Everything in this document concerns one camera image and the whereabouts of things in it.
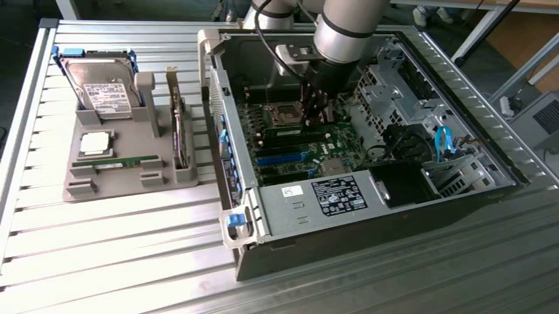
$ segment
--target floor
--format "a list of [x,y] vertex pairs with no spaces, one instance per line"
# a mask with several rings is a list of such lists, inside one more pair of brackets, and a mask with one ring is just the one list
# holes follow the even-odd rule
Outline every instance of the floor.
[[[236,1],[235,9],[238,11],[246,10],[246,2],[247,0]],[[0,6],[0,51],[3,51],[4,59],[0,64],[0,73],[3,73],[0,77],[0,127],[7,130],[12,123],[19,91],[24,81],[39,16],[60,17],[55,0],[41,0],[35,11],[31,3],[32,0],[8,0]],[[76,0],[76,5],[85,20],[210,21],[216,1]],[[396,9],[391,8],[382,23],[411,25],[414,23],[412,8],[403,5]],[[435,16],[424,30],[434,37],[447,54],[451,55],[467,37],[471,27],[462,21],[448,25]],[[499,52],[488,44],[483,44],[464,65],[463,71],[487,96],[508,79],[515,72],[515,68]],[[520,96],[523,102],[530,103],[539,96],[539,91],[528,86]]]

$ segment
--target power supply label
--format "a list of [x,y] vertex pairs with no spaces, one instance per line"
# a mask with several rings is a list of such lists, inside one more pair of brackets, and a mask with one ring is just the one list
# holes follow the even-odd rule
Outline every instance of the power supply label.
[[352,175],[314,182],[312,189],[315,190],[320,210],[327,216],[367,208],[366,199]]
[[84,89],[97,113],[130,113],[132,111],[124,84],[84,84]]

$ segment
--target gray plastic stand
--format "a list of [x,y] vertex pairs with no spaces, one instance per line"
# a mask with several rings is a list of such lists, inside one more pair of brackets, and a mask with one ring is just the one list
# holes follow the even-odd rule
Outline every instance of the gray plastic stand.
[[[93,110],[76,112],[77,120],[69,149],[64,201],[95,200],[146,192],[196,186],[198,171],[194,148],[191,108],[186,106],[183,130],[188,168],[176,169],[174,161],[174,132],[171,106],[155,106],[151,90],[154,74],[136,74],[136,87],[143,93],[146,107],[132,109],[134,118],[100,120]],[[111,131],[112,148],[104,156],[79,157],[84,133]],[[138,167],[96,169],[95,166],[72,167],[75,162],[158,156],[142,160]]]

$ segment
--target hard drive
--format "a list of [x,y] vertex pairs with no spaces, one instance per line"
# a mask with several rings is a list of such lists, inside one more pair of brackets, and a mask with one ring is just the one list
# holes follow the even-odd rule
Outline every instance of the hard drive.
[[80,109],[96,110],[103,120],[131,118],[132,108],[143,106],[134,85],[135,53],[67,48],[59,54],[55,46],[52,58],[72,85]]

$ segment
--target metal slatted table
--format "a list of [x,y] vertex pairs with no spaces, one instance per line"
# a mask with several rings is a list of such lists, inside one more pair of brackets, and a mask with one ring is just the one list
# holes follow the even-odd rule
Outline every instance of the metal slatted table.
[[[447,228],[251,281],[234,280],[199,94],[196,32],[208,27],[236,24],[60,21],[40,29],[0,164],[1,312],[548,313],[556,308],[556,178],[412,27],[380,29],[408,35],[532,186]],[[156,73],[156,104],[168,103],[166,67],[179,68],[196,123],[198,187],[61,201],[76,99],[49,58],[53,44],[132,48],[140,71]]]

